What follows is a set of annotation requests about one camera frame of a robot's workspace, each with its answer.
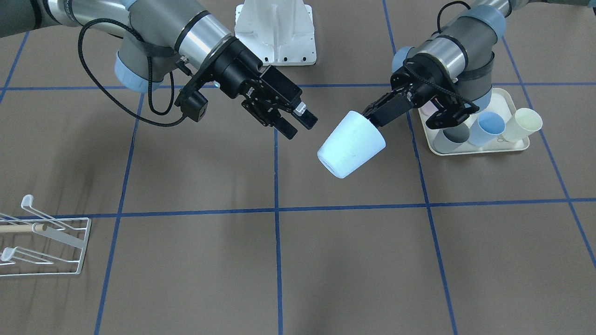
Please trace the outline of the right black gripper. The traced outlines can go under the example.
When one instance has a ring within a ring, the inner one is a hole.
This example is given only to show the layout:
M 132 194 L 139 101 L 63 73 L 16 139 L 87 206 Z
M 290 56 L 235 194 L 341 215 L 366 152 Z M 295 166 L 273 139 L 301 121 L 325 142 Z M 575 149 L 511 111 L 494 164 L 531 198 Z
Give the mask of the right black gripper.
M 274 66 L 264 66 L 239 39 L 229 38 L 210 61 L 207 80 L 219 83 L 230 98 L 242 95 L 242 106 L 253 117 L 288 140 L 298 130 L 281 116 L 281 110 L 291 113 L 308 130 L 316 125 L 318 118 L 302 102 L 301 89 Z

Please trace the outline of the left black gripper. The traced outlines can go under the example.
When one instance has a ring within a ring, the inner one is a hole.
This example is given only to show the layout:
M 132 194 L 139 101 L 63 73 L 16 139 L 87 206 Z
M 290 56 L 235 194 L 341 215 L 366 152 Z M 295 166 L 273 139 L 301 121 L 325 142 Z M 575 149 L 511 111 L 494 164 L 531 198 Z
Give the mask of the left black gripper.
M 392 91 L 371 103 L 362 115 L 376 128 L 429 101 L 436 102 L 439 114 L 455 114 L 461 109 L 461 97 L 444 66 L 434 57 L 403 60 L 390 77 Z

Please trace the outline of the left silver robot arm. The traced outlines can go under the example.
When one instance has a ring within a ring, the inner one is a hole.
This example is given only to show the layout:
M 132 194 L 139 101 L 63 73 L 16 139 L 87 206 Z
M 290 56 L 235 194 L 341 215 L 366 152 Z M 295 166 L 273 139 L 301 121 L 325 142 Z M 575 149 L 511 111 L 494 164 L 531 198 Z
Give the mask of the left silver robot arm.
M 432 102 L 430 129 L 456 127 L 486 108 L 492 89 L 493 46 L 502 40 L 506 18 L 526 0 L 477 0 L 419 47 L 402 47 L 393 58 L 391 91 L 363 111 L 384 127 L 413 108 Z

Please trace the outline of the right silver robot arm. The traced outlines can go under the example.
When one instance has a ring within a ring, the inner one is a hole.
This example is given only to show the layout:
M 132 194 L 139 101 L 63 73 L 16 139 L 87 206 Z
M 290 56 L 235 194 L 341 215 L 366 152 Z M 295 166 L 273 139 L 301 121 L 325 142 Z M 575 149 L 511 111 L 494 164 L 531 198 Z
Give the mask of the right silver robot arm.
M 241 40 L 197 0 L 3 0 L 1 36 L 49 26 L 80 29 L 77 52 L 96 86 L 83 55 L 83 38 L 98 30 L 122 39 L 114 71 L 122 85 L 152 100 L 166 75 L 181 70 L 190 81 L 169 106 L 180 108 L 180 121 L 198 122 L 207 110 L 200 89 L 210 82 L 229 98 L 244 97 L 242 106 L 264 127 L 292 139 L 296 128 L 283 118 L 290 113 L 306 129 L 318 121 L 301 100 L 302 90 L 272 65 L 264 65 Z

